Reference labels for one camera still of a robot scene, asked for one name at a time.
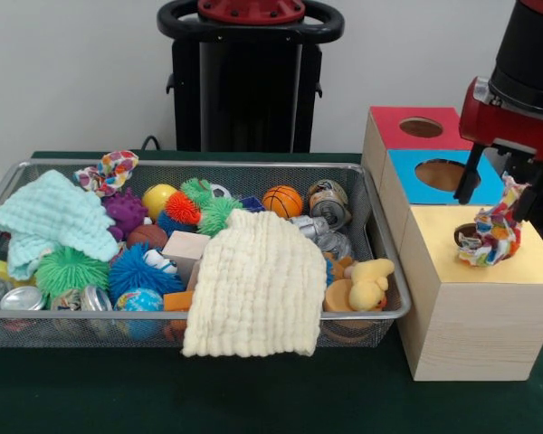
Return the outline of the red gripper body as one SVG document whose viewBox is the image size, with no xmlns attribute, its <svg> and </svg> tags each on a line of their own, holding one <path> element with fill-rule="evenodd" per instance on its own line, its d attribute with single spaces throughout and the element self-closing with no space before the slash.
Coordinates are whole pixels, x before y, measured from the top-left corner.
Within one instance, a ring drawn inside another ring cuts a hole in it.
<svg viewBox="0 0 543 434">
<path fill-rule="evenodd" d="M 497 97 L 487 78 L 469 85 L 459 126 L 462 138 L 482 146 L 502 146 L 543 163 L 543 112 L 528 111 Z"/>
</svg>

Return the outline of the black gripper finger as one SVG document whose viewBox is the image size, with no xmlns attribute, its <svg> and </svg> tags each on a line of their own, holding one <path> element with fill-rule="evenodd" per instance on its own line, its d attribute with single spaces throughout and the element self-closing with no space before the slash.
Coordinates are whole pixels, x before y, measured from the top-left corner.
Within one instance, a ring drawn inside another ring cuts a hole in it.
<svg viewBox="0 0 543 434">
<path fill-rule="evenodd" d="M 543 193 L 543 165 L 532 165 L 522 173 L 519 182 L 526 187 L 519 197 L 513 217 L 515 221 L 523 222 L 529 219 L 536 200 Z"/>
<path fill-rule="evenodd" d="M 454 192 L 453 198 L 459 203 L 468 203 L 477 185 L 477 167 L 484 151 L 483 145 L 473 145 L 461 180 Z"/>
</svg>

